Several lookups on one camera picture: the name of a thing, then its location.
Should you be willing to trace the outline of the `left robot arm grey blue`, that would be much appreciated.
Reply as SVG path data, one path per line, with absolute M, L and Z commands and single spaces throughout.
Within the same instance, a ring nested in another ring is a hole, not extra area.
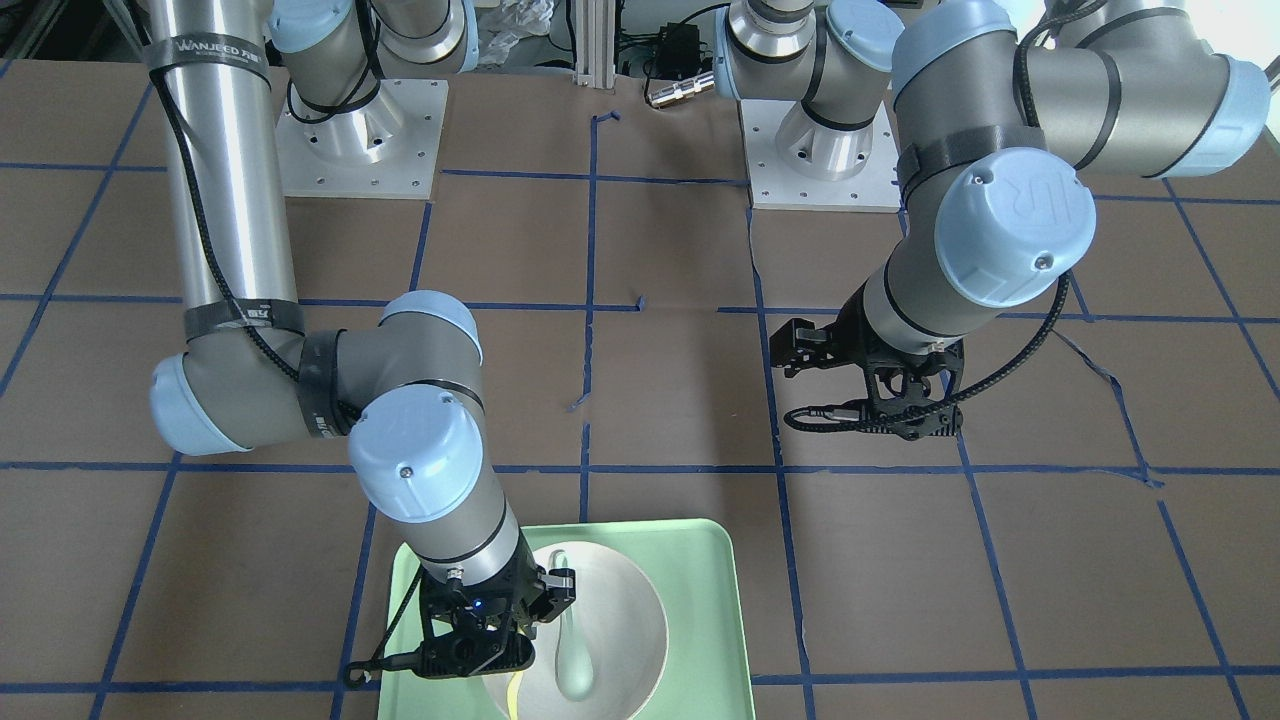
M 908 233 L 826 327 L 771 337 L 786 375 L 854 364 L 865 398 L 797 407 L 795 430 L 951 436 L 960 402 L 1034 354 L 1094 238 L 1080 173 L 1211 176 L 1267 119 L 1254 63 L 1216 53 L 1181 1 L 1051 1 L 1019 36 L 995 1 L 905 26 L 878 1 L 732 1 L 717 90 L 795 101 L 822 138 L 864 136 L 884 95 Z

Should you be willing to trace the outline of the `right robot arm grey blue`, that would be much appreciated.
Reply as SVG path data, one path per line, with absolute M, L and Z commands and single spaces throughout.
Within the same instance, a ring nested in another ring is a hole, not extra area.
M 320 182 L 351 169 L 388 192 L 434 172 L 404 99 L 474 67 L 466 1 L 150 1 L 129 9 L 169 124 L 184 275 L 183 354 L 150 402 L 187 456 L 346 437 L 374 507 L 419 560 L 420 647 L 351 664 L 428 679 L 516 673 L 538 625 L 575 600 L 539 565 L 486 452 L 483 350 L 471 311 L 419 290 L 367 331 L 307 331 L 278 149 Z

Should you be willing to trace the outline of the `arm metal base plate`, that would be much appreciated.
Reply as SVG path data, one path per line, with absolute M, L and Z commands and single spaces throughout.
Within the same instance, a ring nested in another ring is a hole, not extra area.
M 896 213 L 897 147 L 884 105 L 869 126 L 817 124 L 800 102 L 740 102 L 751 205 L 801 211 Z
M 429 200 L 449 85 L 385 79 L 367 105 L 312 124 L 294 91 L 276 123 L 288 197 Z

